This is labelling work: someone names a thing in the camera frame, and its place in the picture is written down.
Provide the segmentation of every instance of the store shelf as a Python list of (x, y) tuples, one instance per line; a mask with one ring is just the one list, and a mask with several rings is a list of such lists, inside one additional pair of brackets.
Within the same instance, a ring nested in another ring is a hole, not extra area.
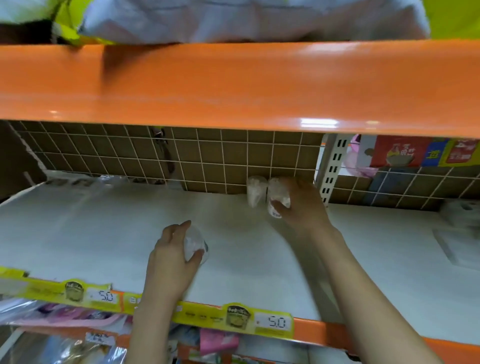
[[(1, 206), (0, 265), (140, 293), (161, 230), (190, 218), (209, 258), (186, 301), (287, 312), (295, 317), (294, 340), (353, 351), (345, 327), (326, 322), (335, 320), (323, 312), (332, 299), (317, 312), (288, 246), (298, 246), (292, 232), (263, 208), (250, 209), (245, 196), (139, 183), (92, 188), (42, 185)], [(370, 277), (446, 363), (479, 361), (480, 272), (450, 264), (432, 234), (445, 226), (438, 214), (342, 205), (329, 214)]]
[(480, 138), (480, 41), (0, 47), (0, 119)]

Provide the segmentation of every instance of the price tag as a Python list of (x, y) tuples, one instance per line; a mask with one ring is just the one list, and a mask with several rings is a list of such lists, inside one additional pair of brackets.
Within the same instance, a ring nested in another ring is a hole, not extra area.
[(94, 342), (95, 344), (115, 346), (115, 337), (107, 334), (96, 334), (87, 332), (85, 334), (85, 341)]
[(291, 331), (292, 317), (290, 315), (275, 315), (266, 312), (255, 312), (255, 326), (273, 330)]
[(93, 287), (87, 289), (87, 296), (91, 301), (97, 302), (117, 304), (119, 301), (118, 294), (107, 290), (99, 290)]

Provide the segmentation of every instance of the forearm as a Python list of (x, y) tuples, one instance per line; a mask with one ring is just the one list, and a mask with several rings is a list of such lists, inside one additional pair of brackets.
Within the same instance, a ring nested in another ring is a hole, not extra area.
[(133, 316), (133, 329), (125, 364), (165, 364), (168, 331), (176, 300), (142, 301)]
[(363, 363), (441, 363), (363, 270), (340, 232), (332, 228), (312, 239)]

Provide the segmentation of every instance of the orange shelf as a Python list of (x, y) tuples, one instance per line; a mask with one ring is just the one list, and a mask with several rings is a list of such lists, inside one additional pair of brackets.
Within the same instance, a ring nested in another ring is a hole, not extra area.
[(480, 41), (0, 47), (0, 118), (480, 138)]
[[(310, 321), (301, 318), (295, 318), (294, 325), (295, 341), (329, 346), (343, 349), (349, 353), (355, 353), (345, 325)], [(46, 335), (70, 337), (77, 340), (84, 340), (87, 332), (103, 333), (113, 335), (116, 339), (117, 346), (128, 348), (130, 343), (130, 335), (118, 335), (93, 328), (22, 327), (22, 329)], [(429, 338), (425, 338), (425, 341), (431, 349), (440, 356), (445, 364), (480, 363), (480, 346)]]

